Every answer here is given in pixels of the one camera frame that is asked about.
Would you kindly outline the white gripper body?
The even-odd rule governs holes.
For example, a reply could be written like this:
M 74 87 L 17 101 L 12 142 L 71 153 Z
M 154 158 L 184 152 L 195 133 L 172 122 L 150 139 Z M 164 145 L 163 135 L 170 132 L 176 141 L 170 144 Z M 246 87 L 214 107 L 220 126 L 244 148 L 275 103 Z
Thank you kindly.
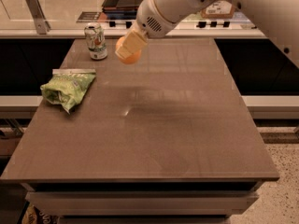
M 162 38 L 173 30 L 178 24 L 173 10 L 175 4 L 176 0 L 143 0 L 136 14 L 136 23 L 143 34 Z

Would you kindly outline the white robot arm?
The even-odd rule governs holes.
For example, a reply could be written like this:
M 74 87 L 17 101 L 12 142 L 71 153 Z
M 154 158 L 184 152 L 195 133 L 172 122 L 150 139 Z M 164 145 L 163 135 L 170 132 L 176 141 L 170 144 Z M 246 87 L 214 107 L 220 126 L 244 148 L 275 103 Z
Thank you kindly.
M 116 55 L 126 59 L 163 38 L 186 17 L 225 1 L 245 15 L 294 65 L 299 66 L 299 0 L 143 0 Z

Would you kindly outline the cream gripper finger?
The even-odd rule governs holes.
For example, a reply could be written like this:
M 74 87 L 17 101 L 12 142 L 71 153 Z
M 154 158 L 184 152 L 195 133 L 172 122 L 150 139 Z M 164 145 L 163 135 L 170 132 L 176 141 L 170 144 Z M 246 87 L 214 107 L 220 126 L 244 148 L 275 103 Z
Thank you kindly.
M 147 44 L 147 36 L 144 33 L 133 29 L 118 40 L 115 53 L 119 58 L 127 59 L 136 52 L 142 50 Z

